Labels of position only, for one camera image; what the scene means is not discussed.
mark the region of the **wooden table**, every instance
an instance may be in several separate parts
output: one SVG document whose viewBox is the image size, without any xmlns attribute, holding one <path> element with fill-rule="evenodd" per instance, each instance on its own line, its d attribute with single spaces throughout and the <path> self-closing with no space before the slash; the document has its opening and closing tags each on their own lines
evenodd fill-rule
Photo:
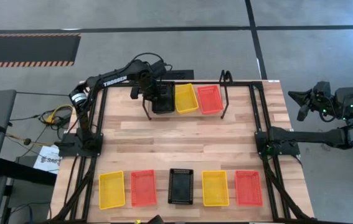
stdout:
<svg viewBox="0 0 353 224">
<path fill-rule="evenodd" d="M 291 128 L 280 82 L 263 81 L 263 86 L 272 125 Z M 224 119 L 220 119 L 220 114 L 203 116 L 198 110 L 183 115 L 172 113 L 161 116 L 151 112 L 153 120 L 149 121 L 142 109 L 142 101 L 131 100 L 130 91 L 130 87 L 113 87 L 108 90 L 102 129 L 105 140 L 102 154 L 97 160 L 88 222 L 134 222 L 137 219 L 146 222 L 157 214 L 160 214 L 165 222 L 271 221 L 265 174 L 255 145 L 256 127 L 248 87 L 228 88 L 230 106 Z M 262 112 L 258 92 L 256 97 Z M 99 110 L 100 98 L 97 100 L 96 111 Z M 260 116 L 262 127 L 266 127 L 263 114 Z M 75 115 L 72 116 L 71 123 L 73 120 L 75 121 Z M 313 216 L 300 164 L 291 156 L 279 158 L 287 192 L 303 212 Z M 71 157 L 61 161 L 51 203 L 54 214 L 63 206 L 72 163 Z M 194 169 L 193 205 L 167 203 L 170 168 Z M 155 170 L 158 204 L 152 207 L 132 208 L 130 173 L 146 169 Z M 123 170 L 125 176 L 126 205 L 100 210 L 98 176 L 118 170 Z M 203 170 L 226 170 L 230 206 L 203 206 L 201 181 Z M 236 205 L 234 184 L 236 170 L 259 170 L 262 207 Z M 77 171 L 78 162 L 69 195 L 75 187 Z M 84 196 L 83 192 L 78 204 L 77 218 L 82 214 Z M 275 197 L 279 216 L 282 217 L 277 190 Z"/>
</svg>

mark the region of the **concrete floor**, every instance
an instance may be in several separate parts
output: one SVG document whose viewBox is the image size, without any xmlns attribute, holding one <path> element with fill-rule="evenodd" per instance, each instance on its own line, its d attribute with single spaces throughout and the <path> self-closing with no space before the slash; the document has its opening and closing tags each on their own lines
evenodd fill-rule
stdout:
<svg viewBox="0 0 353 224">
<path fill-rule="evenodd" d="M 353 0 L 251 0 L 257 26 L 353 25 Z M 249 26 L 244 0 L 0 0 L 0 29 L 69 29 L 162 26 Z M 353 30 L 258 31 L 268 79 L 283 91 L 305 91 L 331 82 L 332 91 L 353 86 Z M 141 52 L 156 52 L 174 69 L 194 69 L 196 79 L 260 79 L 249 30 L 82 34 L 75 65 L 54 68 L 0 68 L 0 90 L 68 94 L 78 81 L 120 68 Z M 295 120 L 298 106 L 286 97 L 296 131 L 326 131 L 342 122 L 322 123 L 317 114 Z M 18 94 L 12 118 L 68 103 L 61 96 Z M 14 123 L 10 132 L 36 138 L 38 121 Z M 41 141 L 57 139 L 46 131 Z M 320 220 L 353 222 L 353 150 L 300 144 L 306 183 Z M 15 159 L 25 149 L 5 140 L 1 157 Z M 28 220 L 28 213 L 11 223 Z"/>
</svg>

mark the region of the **black and orange hazard tape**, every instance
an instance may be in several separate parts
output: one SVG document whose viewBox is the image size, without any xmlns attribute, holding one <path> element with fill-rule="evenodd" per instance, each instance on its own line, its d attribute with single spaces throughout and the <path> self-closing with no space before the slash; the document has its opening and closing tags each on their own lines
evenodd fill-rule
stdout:
<svg viewBox="0 0 353 224">
<path fill-rule="evenodd" d="M 81 34 L 0 34 L 0 67 L 67 67 Z"/>
</svg>

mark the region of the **black basket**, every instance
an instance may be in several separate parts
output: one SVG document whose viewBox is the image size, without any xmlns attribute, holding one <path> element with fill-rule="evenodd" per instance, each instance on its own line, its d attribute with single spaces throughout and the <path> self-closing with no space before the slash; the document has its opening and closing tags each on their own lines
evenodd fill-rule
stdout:
<svg viewBox="0 0 353 224">
<path fill-rule="evenodd" d="M 169 170 L 168 203 L 193 204 L 194 172 L 190 169 Z"/>
</svg>

